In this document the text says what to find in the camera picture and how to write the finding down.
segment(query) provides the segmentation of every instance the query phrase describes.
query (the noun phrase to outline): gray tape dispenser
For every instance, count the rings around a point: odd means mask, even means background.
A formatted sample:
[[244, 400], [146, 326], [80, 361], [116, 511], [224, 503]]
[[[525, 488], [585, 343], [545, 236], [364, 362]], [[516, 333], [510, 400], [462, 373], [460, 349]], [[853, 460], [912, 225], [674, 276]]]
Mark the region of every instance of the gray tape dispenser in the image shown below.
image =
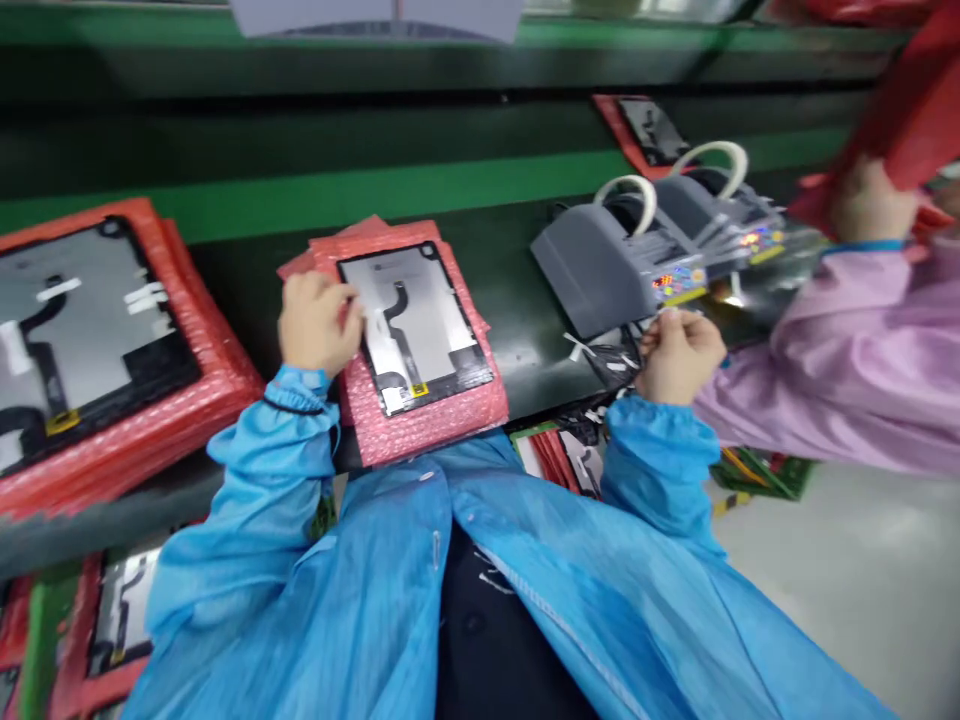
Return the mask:
[[[725, 152], [732, 169], [698, 167], [683, 172], [691, 160], [710, 150]], [[706, 258], [711, 279], [783, 251], [784, 219], [768, 199], [744, 182], [747, 166], [742, 147], [718, 140], [687, 152], [655, 186], [660, 208]]]
[[[621, 183], [639, 193], [607, 195]], [[703, 255], [638, 175], [614, 178], [534, 240], [534, 257], [577, 334], [589, 339], [706, 292]]]

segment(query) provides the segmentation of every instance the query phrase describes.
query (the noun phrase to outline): dark shirt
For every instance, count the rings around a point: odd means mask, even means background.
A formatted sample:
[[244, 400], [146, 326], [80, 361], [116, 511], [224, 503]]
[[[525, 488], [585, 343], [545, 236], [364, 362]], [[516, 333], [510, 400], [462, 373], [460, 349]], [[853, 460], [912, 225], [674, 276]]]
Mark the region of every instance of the dark shirt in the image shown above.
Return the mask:
[[599, 717], [510, 583], [456, 522], [443, 576], [436, 717]]

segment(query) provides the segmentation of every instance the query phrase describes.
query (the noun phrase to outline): elastic cuff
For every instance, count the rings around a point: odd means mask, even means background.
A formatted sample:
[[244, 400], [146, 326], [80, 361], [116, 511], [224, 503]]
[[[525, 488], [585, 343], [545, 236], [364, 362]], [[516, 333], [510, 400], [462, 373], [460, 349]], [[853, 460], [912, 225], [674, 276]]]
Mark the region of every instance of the elastic cuff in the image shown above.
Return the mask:
[[298, 415], [319, 415], [327, 407], [330, 381], [323, 370], [300, 370], [284, 365], [263, 394], [264, 402]]
[[699, 422], [693, 414], [693, 408], [689, 405], [652, 403], [641, 397], [639, 393], [631, 393], [617, 400], [607, 411], [608, 416], [610, 411], [614, 409], [620, 416], [629, 413], [634, 416], [631, 419], [640, 419], [643, 422], [652, 422], [663, 418], [668, 418], [670, 422]]
[[824, 250], [821, 257], [841, 252], [900, 252], [903, 250], [903, 244], [903, 240], [874, 240], [868, 243], [834, 245]]

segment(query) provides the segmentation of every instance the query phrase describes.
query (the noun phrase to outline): hand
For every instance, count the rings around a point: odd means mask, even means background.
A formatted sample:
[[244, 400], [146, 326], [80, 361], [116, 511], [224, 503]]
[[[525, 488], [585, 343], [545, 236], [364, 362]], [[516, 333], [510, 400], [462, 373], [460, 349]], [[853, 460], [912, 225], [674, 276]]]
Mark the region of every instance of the hand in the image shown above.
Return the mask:
[[[283, 286], [278, 323], [283, 362], [301, 370], [323, 370], [333, 380], [360, 348], [363, 306], [357, 291], [326, 275], [291, 275]], [[350, 303], [343, 324], [340, 309]]]
[[842, 243], [905, 240], [917, 217], [920, 197], [897, 190], [883, 160], [861, 158], [843, 183], [833, 206], [833, 224]]
[[653, 403], [690, 405], [727, 355], [717, 326], [688, 310], [662, 312], [640, 342], [646, 367], [637, 392]]

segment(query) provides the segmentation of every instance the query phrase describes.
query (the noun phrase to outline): blue anti-static gown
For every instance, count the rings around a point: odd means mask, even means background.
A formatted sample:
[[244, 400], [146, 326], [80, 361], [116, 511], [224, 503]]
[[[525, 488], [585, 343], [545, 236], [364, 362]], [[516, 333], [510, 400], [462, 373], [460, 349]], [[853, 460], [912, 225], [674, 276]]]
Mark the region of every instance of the blue anti-static gown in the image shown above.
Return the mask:
[[285, 368], [210, 442], [226, 482], [160, 556], [125, 718], [432, 720], [454, 517], [604, 718], [894, 717], [727, 564], [702, 489], [717, 440], [690, 410], [610, 409], [602, 503], [494, 434], [351, 482], [311, 546], [326, 385]]

